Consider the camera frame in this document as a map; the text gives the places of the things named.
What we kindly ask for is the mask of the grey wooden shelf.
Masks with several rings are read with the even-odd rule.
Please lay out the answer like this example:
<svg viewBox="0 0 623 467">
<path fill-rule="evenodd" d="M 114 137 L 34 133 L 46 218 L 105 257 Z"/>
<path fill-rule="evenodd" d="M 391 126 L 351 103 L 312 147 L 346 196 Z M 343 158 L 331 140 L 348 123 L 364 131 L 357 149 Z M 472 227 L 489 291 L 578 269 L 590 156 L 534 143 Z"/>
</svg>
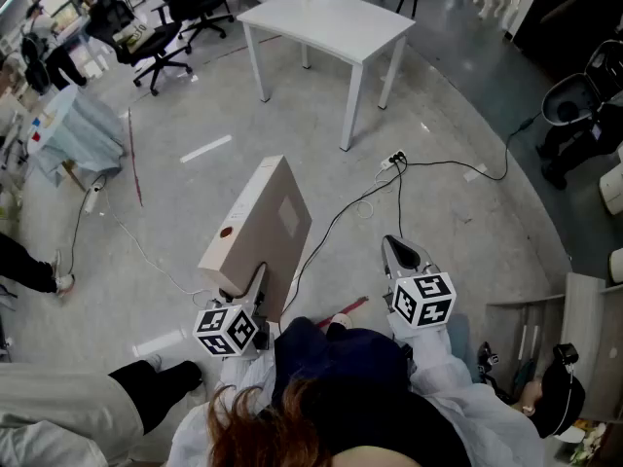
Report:
<svg viewBox="0 0 623 467">
<path fill-rule="evenodd" d="M 569 273 L 561 294 L 498 302 L 486 307 L 483 340 L 498 356 L 493 377 L 502 389 L 530 360 L 536 375 L 554 360 L 558 343 L 571 343 L 579 359 L 585 419 L 623 423 L 623 285 L 606 287 L 597 277 Z"/>
</svg>

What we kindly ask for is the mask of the person's left forearm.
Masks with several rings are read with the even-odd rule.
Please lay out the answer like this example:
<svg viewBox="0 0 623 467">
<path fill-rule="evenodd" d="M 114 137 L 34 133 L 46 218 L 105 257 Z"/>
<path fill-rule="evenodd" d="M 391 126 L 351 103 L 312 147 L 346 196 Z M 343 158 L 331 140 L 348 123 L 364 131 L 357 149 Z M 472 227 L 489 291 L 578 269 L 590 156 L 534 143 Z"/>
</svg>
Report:
<svg viewBox="0 0 623 467">
<path fill-rule="evenodd" d="M 271 403 L 275 377 L 275 352 L 272 349 L 262 351 L 254 359 L 226 359 L 216 386 L 216 389 L 224 387 L 225 390 L 192 409 L 187 415 L 190 424 L 196 431 L 206 431 L 210 405 L 215 406 L 218 419 L 225 419 L 226 413 L 234 411 L 257 415 Z"/>
</svg>

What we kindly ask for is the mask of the person's legs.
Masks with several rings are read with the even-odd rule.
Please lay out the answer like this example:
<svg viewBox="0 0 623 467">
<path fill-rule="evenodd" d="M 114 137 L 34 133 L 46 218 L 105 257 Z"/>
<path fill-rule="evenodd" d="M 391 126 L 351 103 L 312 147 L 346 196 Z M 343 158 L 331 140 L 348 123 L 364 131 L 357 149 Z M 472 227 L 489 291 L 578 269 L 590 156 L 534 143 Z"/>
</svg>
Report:
<svg viewBox="0 0 623 467">
<path fill-rule="evenodd" d="M 331 324 L 322 331 L 307 317 L 295 318 L 275 340 L 275 388 L 278 404 L 291 380 L 353 377 L 388 388 L 407 387 L 408 362 L 400 346 L 365 328 Z"/>
</svg>

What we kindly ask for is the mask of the person's right forearm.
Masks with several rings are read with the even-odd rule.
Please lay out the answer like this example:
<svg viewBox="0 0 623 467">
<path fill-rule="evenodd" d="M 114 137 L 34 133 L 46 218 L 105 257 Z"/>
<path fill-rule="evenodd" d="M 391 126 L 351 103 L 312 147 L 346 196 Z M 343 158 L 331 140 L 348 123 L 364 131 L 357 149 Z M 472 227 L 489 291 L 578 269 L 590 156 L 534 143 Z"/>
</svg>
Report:
<svg viewBox="0 0 623 467">
<path fill-rule="evenodd" d="M 387 320 L 395 337 L 412 349 L 410 381 L 420 394 L 452 391 L 479 382 L 469 321 L 464 314 L 452 314 L 445 324 L 418 330 L 396 312 Z"/>
</svg>

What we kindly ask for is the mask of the beige tote bag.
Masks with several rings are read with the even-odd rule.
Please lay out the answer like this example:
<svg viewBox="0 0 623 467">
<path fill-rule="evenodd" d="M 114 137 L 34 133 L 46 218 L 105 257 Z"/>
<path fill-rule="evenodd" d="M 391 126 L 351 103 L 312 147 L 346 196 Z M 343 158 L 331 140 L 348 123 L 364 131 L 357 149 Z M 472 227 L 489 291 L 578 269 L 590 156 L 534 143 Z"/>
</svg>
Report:
<svg viewBox="0 0 623 467">
<path fill-rule="evenodd" d="M 142 47 L 153 35 L 155 29 L 139 18 L 134 18 L 121 31 L 113 35 L 116 45 L 119 45 L 129 54 L 134 54 Z"/>
</svg>

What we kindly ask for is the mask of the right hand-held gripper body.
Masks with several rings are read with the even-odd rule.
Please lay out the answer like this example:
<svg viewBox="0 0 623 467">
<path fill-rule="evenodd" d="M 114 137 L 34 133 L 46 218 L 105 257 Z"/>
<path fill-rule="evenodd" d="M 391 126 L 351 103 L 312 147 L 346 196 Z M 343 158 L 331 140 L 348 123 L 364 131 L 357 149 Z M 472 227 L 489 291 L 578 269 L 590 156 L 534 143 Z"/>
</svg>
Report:
<svg viewBox="0 0 623 467">
<path fill-rule="evenodd" d="M 384 299 L 392 330 L 421 330 L 448 322 L 457 292 L 450 276 L 435 264 L 424 274 L 397 274 L 395 279 L 387 279 Z"/>
</svg>

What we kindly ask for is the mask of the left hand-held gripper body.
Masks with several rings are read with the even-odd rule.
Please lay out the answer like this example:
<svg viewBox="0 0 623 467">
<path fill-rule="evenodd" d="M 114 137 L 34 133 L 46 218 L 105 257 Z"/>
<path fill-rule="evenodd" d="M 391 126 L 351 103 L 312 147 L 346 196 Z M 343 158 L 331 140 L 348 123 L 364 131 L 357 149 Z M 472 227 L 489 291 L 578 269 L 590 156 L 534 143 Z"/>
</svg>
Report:
<svg viewBox="0 0 623 467">
<path fill-rule="evenodd" d="M 270 349 L 268 316 L 261 305 L 216 303 L 200 310 L 193 336 L 212 357 L 255 358 Z"/>
</svg>

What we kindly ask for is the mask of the beige cardboard box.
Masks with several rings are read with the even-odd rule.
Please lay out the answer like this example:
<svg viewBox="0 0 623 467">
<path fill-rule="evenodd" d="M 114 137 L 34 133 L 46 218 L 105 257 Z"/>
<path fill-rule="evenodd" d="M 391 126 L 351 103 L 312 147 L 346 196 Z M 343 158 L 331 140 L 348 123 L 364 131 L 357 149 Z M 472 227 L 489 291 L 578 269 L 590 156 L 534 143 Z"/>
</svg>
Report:
<svg viewBox="0 0 623 467">
<path fill-rule="evenodd" d="M 212 284 L 242 296 L 258 266 L 267 264 L 263 312 L 282 314 L 312 224 L 285 156 L 264 158 L 211 240 L 199 269 Z"/>
</svg>

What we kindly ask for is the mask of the black and white machine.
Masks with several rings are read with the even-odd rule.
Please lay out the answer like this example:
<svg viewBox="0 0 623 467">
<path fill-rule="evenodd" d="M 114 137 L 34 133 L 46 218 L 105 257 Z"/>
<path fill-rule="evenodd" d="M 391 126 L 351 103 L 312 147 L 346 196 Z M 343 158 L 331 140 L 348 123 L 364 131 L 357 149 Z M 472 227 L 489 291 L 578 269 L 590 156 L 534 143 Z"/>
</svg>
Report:
<svg viewBox="0 0 623 467">
<path fill-rule="evenodd" d="M 606 40 L 593 52 L 584 70 L 556 84 L 541 104 L 550 125 L 536 146 L 544 160 L 541 173 L 556 189 L 566 175 L 623 144 L 623 41 Z"/>
</svg>

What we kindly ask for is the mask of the black office chair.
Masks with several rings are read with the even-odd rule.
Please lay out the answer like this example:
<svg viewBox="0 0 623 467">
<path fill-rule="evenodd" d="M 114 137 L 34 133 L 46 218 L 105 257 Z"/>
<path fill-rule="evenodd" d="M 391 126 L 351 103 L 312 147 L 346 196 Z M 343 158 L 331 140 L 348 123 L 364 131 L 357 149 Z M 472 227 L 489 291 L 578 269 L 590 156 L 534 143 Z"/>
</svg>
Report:
<svg viewBox="0 0 623 467">
<path fill-rule="evenodd" d="M 221 39 L 227 37 L 224 29 L 216 23 L 221 20 L 233 22 L 234 17 L 230 13 L 227 0 L 162 0 L 163 3 L 154 9 L 158 13 L 162 24 L 167 24 L 165 8 L 171 23 L 182 24 L 184 21 L 192 21 L 193 24 L 181 29 L 178 38 L 183 39 L 183 34 L 192 31 L 192 35 L 186 40 L 187 53 L 192 50 L 191 44 L 198 35 L 206 30 L 215 31 Z"/>
<path fill-rule="evenodd" d="M 89 21 L 85 30 L 90 37 L 109 46 L 121 64 L 135 66 L 142 60 L 153 58 L 154 62 L 132 81 L 140 87 L 141 79 L 152 73 L 150 92 L 153 96 L 157 96 L 159 92 L 156 89 L 156 82 L 160 72 L 166 67 L 182 68 L 187 74 L 193 73 L 189 64 L 173 60 L 184 49 L 177 49 L 170 53 L 166 51 L 166 47 L 172 43 L 181 30 L 181 25 L 168 23 L 153 27 L 155 34 L 134 54 L 129 54 L 127 50 L 115 44 L 113 35 L 121 31 L 134 18 L 136 18 L 135 14 L 121 0 L 98 0 L 90 7 Z"/>
</svg>

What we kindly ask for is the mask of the round table with blue cloth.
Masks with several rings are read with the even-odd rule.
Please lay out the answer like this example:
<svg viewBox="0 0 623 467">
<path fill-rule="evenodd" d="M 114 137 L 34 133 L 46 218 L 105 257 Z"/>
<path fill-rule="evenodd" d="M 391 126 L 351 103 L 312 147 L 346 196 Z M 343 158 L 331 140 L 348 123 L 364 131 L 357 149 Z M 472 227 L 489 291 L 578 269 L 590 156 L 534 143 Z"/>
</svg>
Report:
<svg viewBox="0 0 623 467">
<path fill-rule="evenodd" d="M 124 134 L 120 118 L 108 105 L 70 85 L 35 118 L 26 151 L 48 181 L 58 186 L 65 162 L 94 173 L 120 168 Z"/>
</svg>

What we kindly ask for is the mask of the person's torso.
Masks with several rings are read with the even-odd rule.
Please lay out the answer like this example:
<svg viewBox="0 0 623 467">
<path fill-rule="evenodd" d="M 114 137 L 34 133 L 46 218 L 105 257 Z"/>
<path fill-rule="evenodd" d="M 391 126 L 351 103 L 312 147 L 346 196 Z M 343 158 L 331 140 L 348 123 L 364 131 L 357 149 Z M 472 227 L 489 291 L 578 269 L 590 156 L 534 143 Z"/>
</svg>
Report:
<svg viewBox="0 0 623 467">
<path fill-rule="evenodd" d="M 219 389 L 178 427 L 166 467 L 544 467 L 532 422 L 484 384 L 421 395 L 358 377 Z"/>
</svg>

